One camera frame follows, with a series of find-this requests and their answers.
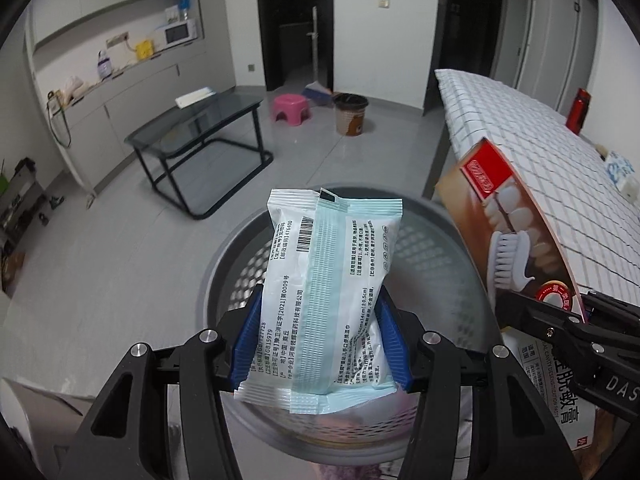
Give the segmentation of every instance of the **pink stool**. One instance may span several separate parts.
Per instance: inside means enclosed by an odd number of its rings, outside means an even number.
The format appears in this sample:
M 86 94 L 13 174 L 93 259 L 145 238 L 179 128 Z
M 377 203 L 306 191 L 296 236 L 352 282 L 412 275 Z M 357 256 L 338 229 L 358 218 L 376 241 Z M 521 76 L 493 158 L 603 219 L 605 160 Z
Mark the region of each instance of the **pink stool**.
M 283 94 L 273 100 L 271 109 L 273 121 L 277 121 L 280 114 L 284 114 L 290 126 L 300 126 L 303 116 L 311 117 L 309 104 L 302 95 Z

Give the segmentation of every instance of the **yellow box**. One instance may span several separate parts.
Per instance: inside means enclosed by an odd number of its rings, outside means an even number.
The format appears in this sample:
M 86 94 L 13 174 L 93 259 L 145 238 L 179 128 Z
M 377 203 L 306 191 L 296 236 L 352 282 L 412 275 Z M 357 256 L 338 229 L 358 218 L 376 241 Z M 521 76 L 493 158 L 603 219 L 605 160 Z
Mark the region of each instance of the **yellow box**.
M 151 57 L 153 54 L 154 44 L 151 40 L 140 41 L 140 43 L 136 45 L 136 57 L 138 58 L 138 61 Z

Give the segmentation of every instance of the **toothbrush image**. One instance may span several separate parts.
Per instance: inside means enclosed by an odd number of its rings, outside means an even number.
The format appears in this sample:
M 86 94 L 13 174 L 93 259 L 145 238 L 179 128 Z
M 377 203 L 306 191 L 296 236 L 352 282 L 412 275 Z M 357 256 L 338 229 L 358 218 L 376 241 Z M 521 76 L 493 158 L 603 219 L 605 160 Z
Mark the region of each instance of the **toothbrush image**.
M 496 288 L 520 292 L 533 280 L 533 277 L 524 275 L 530 248 L 531 241 L 526 231 L 507 234 L 496 231 L 491 236 L 486 290 L 492 310 L 495 310 Z

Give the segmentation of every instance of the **plastic bag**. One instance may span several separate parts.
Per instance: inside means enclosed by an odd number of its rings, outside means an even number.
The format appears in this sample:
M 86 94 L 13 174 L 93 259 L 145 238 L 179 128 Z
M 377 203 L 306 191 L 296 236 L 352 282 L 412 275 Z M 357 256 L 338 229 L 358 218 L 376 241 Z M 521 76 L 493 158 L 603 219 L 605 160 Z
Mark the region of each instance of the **plastic bag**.
M 402 201 L 272 190 L 258 346 L 236 398 L 333 413 L 396 390 L 373 308 Z

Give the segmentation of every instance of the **microwave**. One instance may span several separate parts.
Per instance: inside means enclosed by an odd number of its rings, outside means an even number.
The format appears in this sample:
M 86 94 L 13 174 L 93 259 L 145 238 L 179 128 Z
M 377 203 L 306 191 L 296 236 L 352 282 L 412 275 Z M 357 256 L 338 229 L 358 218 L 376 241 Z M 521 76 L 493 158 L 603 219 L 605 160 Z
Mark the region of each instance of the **microwave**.
M 180 45 L 187 41 L 193 41 L 198 37 L 195 20 L 175 22 L 154 31 L 154 50 L 160 52 L 170 46 Z

